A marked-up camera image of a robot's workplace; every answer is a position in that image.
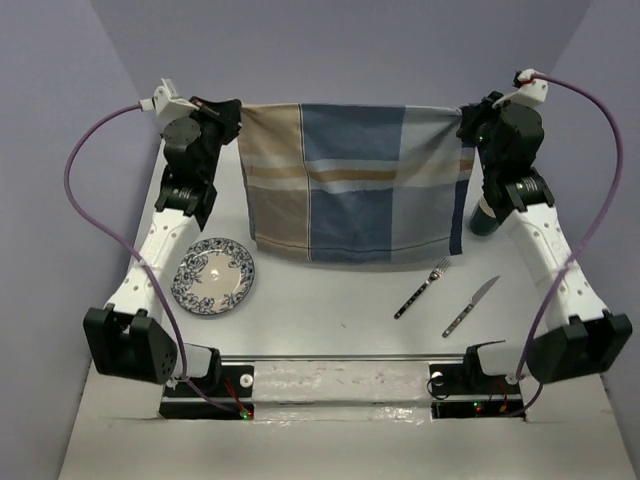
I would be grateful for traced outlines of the blue beige checked cloth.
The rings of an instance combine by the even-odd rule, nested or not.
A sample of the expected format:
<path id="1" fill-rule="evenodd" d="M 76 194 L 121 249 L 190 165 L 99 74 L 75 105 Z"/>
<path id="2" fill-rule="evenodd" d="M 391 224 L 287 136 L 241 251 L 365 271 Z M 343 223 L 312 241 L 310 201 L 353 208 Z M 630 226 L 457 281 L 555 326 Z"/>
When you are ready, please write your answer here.
<path id="1" fill-rule="evenodd" d="M 463 251 L 474 149 L 457 108 L 242 107 L 238 150 L 257 248 L 295 261 L 412 264 Z"/>

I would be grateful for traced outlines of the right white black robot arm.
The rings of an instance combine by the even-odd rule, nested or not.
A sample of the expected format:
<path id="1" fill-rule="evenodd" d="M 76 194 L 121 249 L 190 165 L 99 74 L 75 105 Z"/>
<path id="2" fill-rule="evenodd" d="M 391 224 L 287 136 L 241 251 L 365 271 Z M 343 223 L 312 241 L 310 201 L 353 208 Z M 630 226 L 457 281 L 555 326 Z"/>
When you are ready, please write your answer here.
<path id="1" fill-rule="evenodd" d="M 540 114 L 499 92 L 461 113 L 457 135 L 477 151 L 483 177 L 471 231 L 487 236 L 502 229 L 542 300 L 524 343 L 497 341 L 467 349 L 462 384 L 482 392 L 497 376 L 512 381 L 531 376 L 551 384 L 608 371 L 633 327 L 591 288 L 564 236 L 550 188 L 533 166 L 544 138 Z M 544 332 L 538 332 L 540 324 Z"/>

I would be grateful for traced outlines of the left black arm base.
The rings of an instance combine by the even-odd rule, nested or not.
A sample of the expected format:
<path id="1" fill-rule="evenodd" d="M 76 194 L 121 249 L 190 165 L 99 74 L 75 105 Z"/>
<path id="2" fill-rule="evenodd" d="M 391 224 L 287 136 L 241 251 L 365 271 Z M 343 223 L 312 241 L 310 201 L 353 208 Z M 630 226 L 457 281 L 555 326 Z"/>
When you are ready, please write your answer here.
<path id="1" fill-rule="evenodd" d="M 253 389 L 255 366 L 251 363 L 225 361 L 220 352 L 208 348 L 209 360 L 204 373 L 194 372 L 189 384 L 167 384 L 162 393 L 158 414 L 166 420 L 241 420 L 254 419 Z"/>

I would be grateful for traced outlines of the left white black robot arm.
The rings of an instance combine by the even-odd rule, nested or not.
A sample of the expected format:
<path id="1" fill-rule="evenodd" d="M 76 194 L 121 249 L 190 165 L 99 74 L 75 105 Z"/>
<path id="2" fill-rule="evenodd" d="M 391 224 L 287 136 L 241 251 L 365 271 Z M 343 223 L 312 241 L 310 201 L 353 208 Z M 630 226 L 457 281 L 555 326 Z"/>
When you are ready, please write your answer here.
<path id="1" fill-rule="evenodd" d="M 209 361 L 199 360 L 187 371 L 187 351 L 166 292 L 208 222 L 221 150 L 240 129 L 240 100 L 199 97 L 190 98 L 186 114 L 165 126 L 165 166 L 149 231 L 142 246 L 131 249 L 133 262 L 115 293 L 83 319 L 100 374 L 164 384 L 187 373 L 187 383 L 198 394 L 219 388 L 221 370 Z"/>

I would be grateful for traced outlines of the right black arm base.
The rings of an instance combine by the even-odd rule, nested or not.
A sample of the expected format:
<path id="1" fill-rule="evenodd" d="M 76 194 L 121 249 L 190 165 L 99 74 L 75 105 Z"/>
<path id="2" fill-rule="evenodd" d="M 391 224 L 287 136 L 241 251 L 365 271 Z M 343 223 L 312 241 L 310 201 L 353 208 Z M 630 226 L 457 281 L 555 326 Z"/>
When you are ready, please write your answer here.
<path id="1" fill-rule="evenodd" d="M 468 347 L 459 363 L 429 367 L 426 390 L 434 419 L 525 418 L 518 385 L 504 375 L 488 375 L 480 365 L 479 350 L 491 342 Z"/>

